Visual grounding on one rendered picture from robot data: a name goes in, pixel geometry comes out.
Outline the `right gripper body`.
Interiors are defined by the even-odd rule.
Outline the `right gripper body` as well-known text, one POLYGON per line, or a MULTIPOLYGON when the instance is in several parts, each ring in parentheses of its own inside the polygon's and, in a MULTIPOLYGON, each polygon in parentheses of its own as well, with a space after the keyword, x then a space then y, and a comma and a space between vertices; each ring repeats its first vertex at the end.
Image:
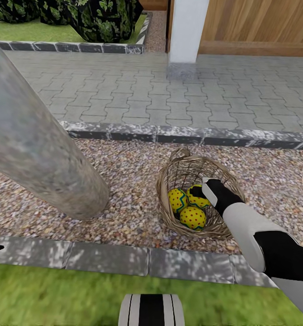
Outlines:
POLYGON ((201 197, 203 199, 206 199, 205 195, 203 195, 202 187, 200 185, 194 185, 192 188, 194 197, 201 197))

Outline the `easter egg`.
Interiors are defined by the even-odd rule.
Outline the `easter egg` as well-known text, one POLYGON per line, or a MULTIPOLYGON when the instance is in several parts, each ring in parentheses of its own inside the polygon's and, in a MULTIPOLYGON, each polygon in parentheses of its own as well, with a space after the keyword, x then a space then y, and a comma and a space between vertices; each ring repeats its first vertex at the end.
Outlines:
POLYGON ((179 214, 184 208, 189 206, 186 195, 187 193, 181 188, 172 188, 168 193, 174 214, 179 214))
POLYGON ((194 197, 192 194, 190 194, 189 190, 190 190, 190 187, 188 187, 185 192, 187 193, 186 198, 187 198, 187 201, 189 202, 190 206, 193 206, 193 207, 196 207, 199 209, 210 207, 211 203, 209 202, 208 199, 203 199, 201 197, 194 197))
POLYGON ((180 224, 191 228, 193 231, 201 231, 206 224, 206 215, 202 209, 188 206, 179 214, 180 224))

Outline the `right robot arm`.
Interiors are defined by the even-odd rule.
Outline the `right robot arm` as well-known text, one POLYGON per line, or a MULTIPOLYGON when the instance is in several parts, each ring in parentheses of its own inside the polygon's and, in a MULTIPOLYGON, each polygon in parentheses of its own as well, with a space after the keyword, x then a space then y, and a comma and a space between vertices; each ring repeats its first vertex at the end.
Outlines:
POLYGON ((303 313, 303 247, 282 227, 264 218, 225 186, 203 176, 189 192, 208 199, 227 224, 249 266, 265 273, 303 313))

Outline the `robot trunk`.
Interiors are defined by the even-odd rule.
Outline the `robot trunk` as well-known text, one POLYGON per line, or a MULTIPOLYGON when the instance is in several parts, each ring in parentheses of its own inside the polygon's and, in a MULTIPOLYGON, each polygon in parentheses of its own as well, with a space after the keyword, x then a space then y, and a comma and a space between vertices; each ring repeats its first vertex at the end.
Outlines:
POLYGON ((178 294, 126 294, 118 326, 185 326, 178 294))

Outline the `wicker basket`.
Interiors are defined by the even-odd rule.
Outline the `wicker basket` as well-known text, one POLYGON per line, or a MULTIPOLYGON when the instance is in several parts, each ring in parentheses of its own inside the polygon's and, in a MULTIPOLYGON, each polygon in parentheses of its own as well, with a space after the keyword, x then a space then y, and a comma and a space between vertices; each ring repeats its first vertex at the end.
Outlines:
POLYGON ((218 170, 220 170, 226 178, 225 180, 221 180, 221 182, 225 186, 227 185, 227 182, 230 182, 231 186, 233 186, 233 193, 238 195, 240 199, 246 203, 244 192, 240 188, 238 180, 224 165, 208 157, 203 157, 196 154, 193 155, 190 150, 191 149, 179 146, 174 151, 172 151, 169 161, 164 165, 163 169, 160 171, 158 177, 156 178, 156 193, 160 204, 161 217, 165 225, 178 235, 195 238, 211 238, 212 240, 216 239, 221 241, 225 241, 227 239, 230 240, 233 238, 233 236, 227 224, 224 223, 224 220, 221 219, 218 211, 215 211, 215 214, 212 214, 211 210, 207 211, 207 207, 202 209, 206 215, 207 221, 201 231, 193 231, 191 228, 187 228, 186 226, 181 225, 179 216, 177 215, 177 217, 175 217, 175 214, 172 211, 168 196, 168 193, 170 192, 168 186, 170 185, 169 180, 171 178, 169 175, 169 170, 174 164, 176 164, 176 168, 174 170, 175 174, 173 177, 174 183, 177 183, 177 181, 179 181, 179 177, 184 177, 184 180, 187 181, 189 175, 194 175, 195 173, 203 174, 204 168, 207 167, 206 163, 209 163, 210 166, 214 166, 216 168, 214 168, 213 172, 208 172, 208 177, 213 178, 218 170), (185 156, 172 159, 172 157, 179 151, 184 153, 185 156), (199 166, 195 164, 195 161, 201 162, 198 163, 199 166), (180 163, 182 163, 182 165, 187 164, 186 169, 181 168, 180 163), (193 166, 191 166, 192 164, 193 166), (215 221, 216 218, 218 221, 215 221))

